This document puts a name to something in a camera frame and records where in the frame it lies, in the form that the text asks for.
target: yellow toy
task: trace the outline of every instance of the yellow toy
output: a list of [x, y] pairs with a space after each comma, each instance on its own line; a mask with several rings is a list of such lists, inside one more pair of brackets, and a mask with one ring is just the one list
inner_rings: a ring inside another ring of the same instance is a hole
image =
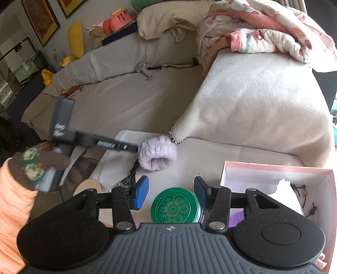
[[62, 67], [68, 66], [74, 60], [75, 60], [74, 57], [67, 56], [66, 58], [63, 59], [63, 62], [60, 62], [60, 66]]
[[54, 73], [48, 71], [48, 70], [43, 70], [41, 72], [42, 78], [43, 78], [43, 83], [45, 84], [46, 87], [48, 87], [52, 83], [52, 78]]

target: picture frame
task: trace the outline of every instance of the picture frame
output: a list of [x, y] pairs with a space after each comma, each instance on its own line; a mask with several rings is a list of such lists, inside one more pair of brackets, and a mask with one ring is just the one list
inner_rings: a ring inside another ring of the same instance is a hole
[[21, 0], [25, 13], [34, 32], [44, 47], [60, 28], [48, 0]]
[[87, 0], [57, 0], [66, 18], [69, 18]]

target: green round container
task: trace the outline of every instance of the green round container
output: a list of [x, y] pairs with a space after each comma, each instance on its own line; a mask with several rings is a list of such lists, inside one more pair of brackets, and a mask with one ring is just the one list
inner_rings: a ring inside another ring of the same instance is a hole
[[173, 187], [154, 199], [151, 218], [154, 223], [197, 223], [202, 219], [202, 210], [194, 193]]

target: white box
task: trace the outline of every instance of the white box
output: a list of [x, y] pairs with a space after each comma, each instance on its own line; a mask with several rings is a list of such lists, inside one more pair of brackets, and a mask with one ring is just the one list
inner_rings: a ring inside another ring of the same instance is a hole
[[337, 230], [337, 195], [333, 170], [226, 161], [221, 185], [230, 188], [232, 192], [244, 193], [247, 188], [256, 188], [266, 194], [272, 194], [281, 179], [296, 186], [306, 185], [308, 196], [303, 209], [304, 214], [309, 214], [312, 203], [317, 206], [316, 213], [309, 219], [321, 226], [326, 237], [323, 253], [326, 255], [324, 261], [328, 264], [324, 271], [337, 273], [337, 255], [332, 260]]

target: purple fabric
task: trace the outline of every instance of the purple fabric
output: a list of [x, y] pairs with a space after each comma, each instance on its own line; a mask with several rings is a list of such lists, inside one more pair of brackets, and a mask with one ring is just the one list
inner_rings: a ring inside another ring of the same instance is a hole
[[235, 227], [238, 223], [240, 223], [245, 218], [245, 215], [243, 214], [243, 211], [238, 211], [232, 215], [229, 216], [229, 227]]
[[169, 168], [177, 160], [177, 146], [169, 136], [151, 138], [141, 145], [138, 160], [149, 171]]

